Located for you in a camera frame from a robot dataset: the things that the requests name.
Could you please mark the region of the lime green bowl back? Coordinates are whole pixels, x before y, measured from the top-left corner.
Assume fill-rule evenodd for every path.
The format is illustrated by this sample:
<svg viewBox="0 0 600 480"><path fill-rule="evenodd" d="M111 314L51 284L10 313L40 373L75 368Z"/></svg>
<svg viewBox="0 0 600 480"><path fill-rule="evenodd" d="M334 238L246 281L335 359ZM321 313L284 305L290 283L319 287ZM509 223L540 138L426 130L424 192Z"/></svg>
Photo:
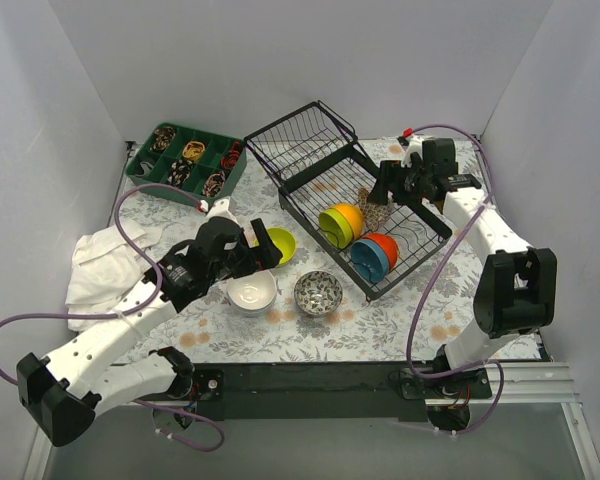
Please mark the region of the lime green bowl back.
<svg viewBox="0 0 600 480"><path fill-rule="evenodd" d="M284 267L291 261L296 252L296 239L290 231L281 227L270 227L267 229L267 232L276 248L282 254L282 257L276 267Z"/></svg>

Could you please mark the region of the brown patterned bowl row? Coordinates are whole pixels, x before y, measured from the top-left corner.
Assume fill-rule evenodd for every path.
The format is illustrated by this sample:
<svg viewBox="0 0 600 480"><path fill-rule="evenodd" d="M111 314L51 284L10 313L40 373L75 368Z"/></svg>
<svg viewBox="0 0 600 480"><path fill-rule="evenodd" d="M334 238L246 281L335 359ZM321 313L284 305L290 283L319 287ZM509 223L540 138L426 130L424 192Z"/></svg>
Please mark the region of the brown patterned bowl row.
<svg viewBox="0 0 600 480"><path fill-rule="evenodd" d="M297 280L293 294L297 307L303 313L321 317L333 313L340 306L343 288L333 274L316 270Z"/></svg>
<svg viewBox="0 0 600 480"><path fill-rule="evenodd" d="M393 213L393 199L389 198L386 205L379 205L371 203L368 196L369 191L365 187L358 190L359 208L364 216L366 227L371 232L377 232L386 224Z"/></svg>

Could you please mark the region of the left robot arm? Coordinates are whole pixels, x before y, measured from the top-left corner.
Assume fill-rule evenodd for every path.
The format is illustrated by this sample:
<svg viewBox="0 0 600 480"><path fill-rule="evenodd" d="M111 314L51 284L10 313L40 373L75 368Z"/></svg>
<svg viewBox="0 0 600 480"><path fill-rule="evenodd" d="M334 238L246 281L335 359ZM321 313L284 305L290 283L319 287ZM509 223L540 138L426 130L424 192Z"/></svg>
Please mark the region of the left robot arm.
<svg viewBox="0 0 600 480"><path fill-rule="evenodd" d="M43 358L28 354L18 362L20 401L54 446L70 444L97 416L137 398L158 393L180 400L190 394L193 363L173 347L122 367L115 362L154 328L206 296L216 282L276 267L282 254L263 221L255 219L251 226L255 246L235 221L207 220L194 239L173 246L157 269L144 274L119 303L120 313L96 321Z"/></svg>

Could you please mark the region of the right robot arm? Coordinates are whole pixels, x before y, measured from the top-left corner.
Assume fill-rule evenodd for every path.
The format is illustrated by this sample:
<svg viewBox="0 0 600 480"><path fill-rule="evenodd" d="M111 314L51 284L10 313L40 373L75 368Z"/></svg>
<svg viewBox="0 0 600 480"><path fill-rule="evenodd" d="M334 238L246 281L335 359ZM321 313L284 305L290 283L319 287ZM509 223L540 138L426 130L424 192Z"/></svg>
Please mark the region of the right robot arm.
<svg viewBox="0 0 600 480"><path fill-rule="evenodd" d="M401 206L429 201L459 227L454 243L468 242L482 264L473 320L442 347L432 371L408 366L413 377L432 381L440 395L451 398L468 386L467 371L482 368L515 338L553 321L557 257L516 234L491 193L474 176L460 174L453 140L419 138L410 131L398 140L404 157L381 162L369 201Z"/></svg>

